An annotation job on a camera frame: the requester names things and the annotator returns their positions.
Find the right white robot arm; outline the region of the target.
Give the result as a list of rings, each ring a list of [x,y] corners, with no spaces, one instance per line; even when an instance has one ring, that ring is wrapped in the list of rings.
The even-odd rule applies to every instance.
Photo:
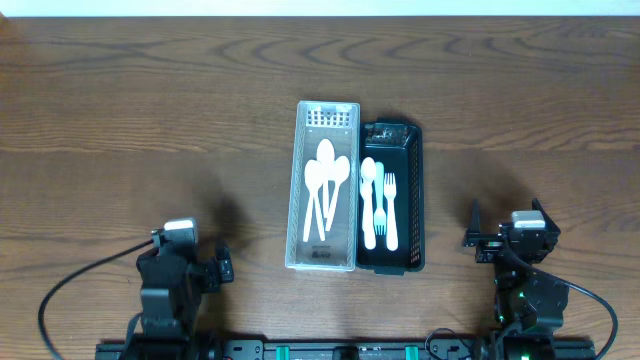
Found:
[[[477,201],[463,245],[475,261],[494,267],[494,316],[500,328],[476,339],[474,359],[554,359],[553,332],[563,326],[569,287],[533,266],[549,255],[560,228],[538,200],[515,211],[496,234],[481,231]]]

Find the clear perforated plastic basket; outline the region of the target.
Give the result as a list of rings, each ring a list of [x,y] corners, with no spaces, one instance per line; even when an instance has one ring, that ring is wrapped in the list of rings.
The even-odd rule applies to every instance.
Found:
[[[288,208],[285,266],[295,270],[348,272],[355,269],[359,206],[359,131],[360,105],[345,102],[301,101],[297,105],[293,144],[292,174]],[[303,241],[303,229],[309,191],[304,169],[316,159],[322,139],[329,139],[335,150],[335,160],[346,156],[350,175],[340,186],[331,230],[325,230],[322,242],[311,219],[309,241]],[[329,203],[334,181],[329,180]]]

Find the white plastic fork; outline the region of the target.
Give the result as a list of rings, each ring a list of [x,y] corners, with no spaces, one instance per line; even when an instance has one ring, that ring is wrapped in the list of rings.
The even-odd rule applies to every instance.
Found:
[[[363,199],[363,212],[362,212],[362,230],[364,234],[365,248],[373,250],[376,247],[376,235],[374,231],[373,220],[373,205],[372,205],[373,189],[370,182],[365,180],[360,184],[360,195]]]
[[[395,174],[388,172],[384,175],[384,197],[387,201],[386,246],[390,251],[399,247],[397,222],[395,214],[395,198],[397,195]]]

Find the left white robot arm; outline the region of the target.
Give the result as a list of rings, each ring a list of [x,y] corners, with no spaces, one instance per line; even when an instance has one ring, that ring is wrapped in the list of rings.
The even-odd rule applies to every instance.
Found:
[[[160,240],[140,255],[136,267],[142,278],[142,311],[127,330],[121,359],[221,359],[221,344],[195,330],[202,296],[217,293],[234,280],[228,247],[200,261],[193,242]]]

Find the pale blue plastic fork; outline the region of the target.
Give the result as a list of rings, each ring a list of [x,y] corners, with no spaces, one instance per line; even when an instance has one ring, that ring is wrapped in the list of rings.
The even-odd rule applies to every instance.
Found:
[[[384,210],[384,175],[385,169],[382,162],[375,162],[376,176],[375,186],[375,211],[374,211],[374,233],[376,235],[386,234],[386,212]]]

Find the white plastic spoon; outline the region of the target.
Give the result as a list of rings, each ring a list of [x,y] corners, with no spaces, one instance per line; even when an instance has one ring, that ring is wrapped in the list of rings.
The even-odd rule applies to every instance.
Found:
[[[305,185],[307,187],[307,190],[309,191],[309,199],[310,199],[310,193],[316,189],[318,189],[318,193],[319,193],[319,190],[323,185],[324,173],[323,173],[321,163],[317,160],[309,160],[305,165],[304,177],[305,177]],[[305,222],[304,222],[304,229],[303,229],[304,242],[309,241],[309,239],[306,239],[306,228],[305,228],[306,215],[305,215]]]
[[[335,217],[337,202],[339,199],[339,191],[340,186],[343,182],[345,182],[350,175],[350,162],[346,156],[338,157],[333,166],[332,172],[332,180],[334,181],[334,191],[331,196],[327,222],[325,225],[325,230],[329,232],[331,230],[333,220]]]
[[[324,218],[328,218],[329,213],[329,180],[332,176],[334,161],[335,161],[335,150],[333,144],[329,139],[322,139],[316,150],[316,159],[321,163],[324,180],[322,185],[322,202],[323,202],[323,215]]]
[[[305,225],[306,239],[309,239],[312,217],[315,217],[316,219],[316,228],[318,231],[319,238],[322,242],[324,242],[326,240],[325,228],[324,228],[322,211],[320,208],[318,189],[310,193],[309,204],[307,206],[306,225]]]
[[[372,183],[376,177],[376,165],[371,157],[366,157],[361,164],[360,195],[363,199],[363,222],[373,222],[373,188]]]

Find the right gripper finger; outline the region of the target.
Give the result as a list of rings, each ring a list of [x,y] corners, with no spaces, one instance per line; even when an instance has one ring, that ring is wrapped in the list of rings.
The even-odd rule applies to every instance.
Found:
[[[537,198],[533,198],[532,199],[532,209],[539,211],[545,221],[545,228],[547,229],[547,231],[549,233],[558,233],[559,232],[559,227],[556,225],[556,223],[551,219],[551,217],[546,213],[546,211],[544,210],[543,206],[541,205],[541,203],[539,202],[539,200]]]
[[[474,199],[472,201],[470,223],[466,230],[466,239],[476,240],[480,236],[480,234],[481,234],[481,228],[480,228],[479,205],[478,205],[478,200]]]

